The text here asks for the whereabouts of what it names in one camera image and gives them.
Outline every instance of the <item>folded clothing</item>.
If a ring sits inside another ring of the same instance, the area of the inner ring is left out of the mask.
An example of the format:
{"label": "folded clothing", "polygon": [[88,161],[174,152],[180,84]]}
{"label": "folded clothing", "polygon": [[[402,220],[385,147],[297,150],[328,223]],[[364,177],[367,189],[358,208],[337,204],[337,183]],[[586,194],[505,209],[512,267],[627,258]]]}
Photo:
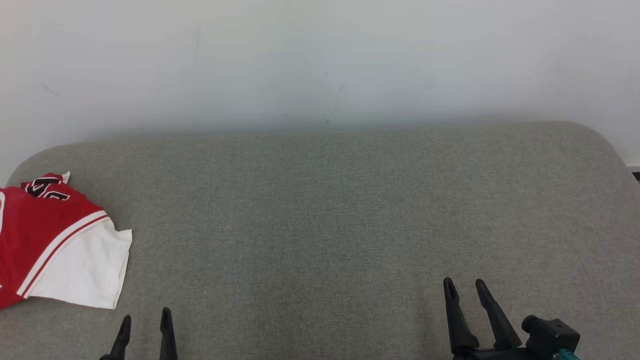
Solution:
{"label": "folded clothing", "polygon": [[31,296],[116,307],[131,230],[116,231],[68,179],[50,173],[0,188],[0,308]]}

